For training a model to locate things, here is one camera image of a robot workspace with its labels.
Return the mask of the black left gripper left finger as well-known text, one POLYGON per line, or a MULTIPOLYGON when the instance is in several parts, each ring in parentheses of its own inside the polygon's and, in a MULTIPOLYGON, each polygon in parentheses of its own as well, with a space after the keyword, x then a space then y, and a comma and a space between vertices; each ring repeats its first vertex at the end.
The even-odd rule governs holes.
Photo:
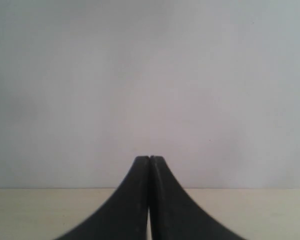
POLYGON ((114 193, 59 240, 145 240, 150 158, 138 156, 114 193))

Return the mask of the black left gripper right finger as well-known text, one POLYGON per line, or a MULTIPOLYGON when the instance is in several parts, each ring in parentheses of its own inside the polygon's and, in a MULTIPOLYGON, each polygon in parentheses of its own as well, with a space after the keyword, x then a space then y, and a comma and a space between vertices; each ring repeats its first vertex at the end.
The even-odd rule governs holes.
POLYGON ((148 207, 153 240, 242 240, 183 189, 162 156, 150 157, 148 207))

